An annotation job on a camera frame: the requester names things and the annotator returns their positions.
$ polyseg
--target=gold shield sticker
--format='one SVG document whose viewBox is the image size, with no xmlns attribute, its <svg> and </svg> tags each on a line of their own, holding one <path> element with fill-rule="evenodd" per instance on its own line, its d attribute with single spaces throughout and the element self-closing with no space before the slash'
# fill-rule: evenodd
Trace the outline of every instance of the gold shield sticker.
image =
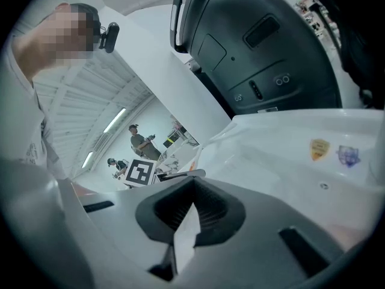
<svg viewBox="0 0 385 289">
<path fill-rule="evenodd" d="M 330 143 L 322 139 L 313 139 L 310 142 L 310 155 L 313 161 L 324 158 L 329 151 Z"/>
</svg>

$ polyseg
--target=purple sticker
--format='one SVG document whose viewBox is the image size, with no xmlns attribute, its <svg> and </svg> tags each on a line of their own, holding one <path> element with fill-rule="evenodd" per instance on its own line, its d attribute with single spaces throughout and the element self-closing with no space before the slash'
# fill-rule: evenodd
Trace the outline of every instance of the purple sticker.
<svg viewBox="0 0 385 289">
<path fill-rule="evenodd" d="M 337 154 L 341 164 L 348 166 L 348 168 L 351 168 L 355 164 L 361 162 L 361 160 L 359 159 L 358 149 L 346 146 L 339 146 Z"/>
</svg>

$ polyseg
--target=white shirt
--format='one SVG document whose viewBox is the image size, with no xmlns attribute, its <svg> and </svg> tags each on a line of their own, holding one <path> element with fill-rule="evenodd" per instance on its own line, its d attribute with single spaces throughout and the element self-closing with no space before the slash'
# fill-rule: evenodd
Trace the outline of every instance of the white shirt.
<svg viewBox="0 0 385 289">
<path fill-rule="evenodd" d="M 36 90 L 17 65 L 11 48 L 13 37 L 0 57 L 0 156 L 48 169 L 56 179 L 66 179 L 52 148 L 52 127 Z"/>
</svg>

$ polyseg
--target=ceiling light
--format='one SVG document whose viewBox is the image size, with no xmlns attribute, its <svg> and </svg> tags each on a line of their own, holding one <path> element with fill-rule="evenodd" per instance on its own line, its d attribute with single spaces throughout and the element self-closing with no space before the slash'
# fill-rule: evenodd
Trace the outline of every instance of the ceiling light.
<svg viewBox="0 0 385 289">
<path fill-rule="evenodd" d="M 83 163 L 82 168 L 84 168 L 84 167 L 87 165 L 88 161 L 90 160 L 90 158 L 91 158 L 91 156 L 92 156 L 92 153 L 93 153 L 93 152 L 88 153 L 87 157 L 85 158 L 85 161 L 84 161 L 84 163 Z"/>
<path fill-rule="evenodd" d="M 108 132 L 109 129 L 113 126 L 113 124 L 116 122 L 117 119 L 119 119 L 119 117 L 126 111 L 125 108 L 123 108 L 122 110 L 120 110 L 120 112 L 118 113 L 118 115 L 116 115 L 116 117 L 114 118 L 114 120 L 111 121 L 111 123 L 106 127 L 106 129 L 103 131 L 103 132 Z"/>
</svg>

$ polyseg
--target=fluorescent light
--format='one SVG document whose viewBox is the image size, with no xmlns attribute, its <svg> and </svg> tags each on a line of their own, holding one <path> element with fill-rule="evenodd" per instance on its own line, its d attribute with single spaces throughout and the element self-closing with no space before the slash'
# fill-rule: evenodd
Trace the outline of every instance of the fluorescent light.
<svg viewBox="0 0 385 289">
<path fill-rule="evenodd" d="M 83 163 L 82 168 L 84 168 L 84 167 L 87 165 L 88 161 L 90 160 L 90 158 L 91 158 L 91 156 L 92 156 L 92 153 L 93 153 L 93 152 L 88 153 L 88 155 L 87 155 L 87 157 L 86 157 L 86 159 L 85 159 L 85 161 L 84 161 L 84 163 Z"/>
<path fill-rule="evenodd" d="M 118 115 L 114 118 L 114 120 L 111 121 L 111 123 L 106 127 L 106 129 L 103 131 L 103 132 L 108 132 L 109 129 L 113 126 L 113 124 L 116 122 L 117 119 L 119 119 L 119 117 L 126 111 L 125 108 L 123 108 L 122 110 L 120 110 L 120 112 L 118 113 Z"/>
</svg>

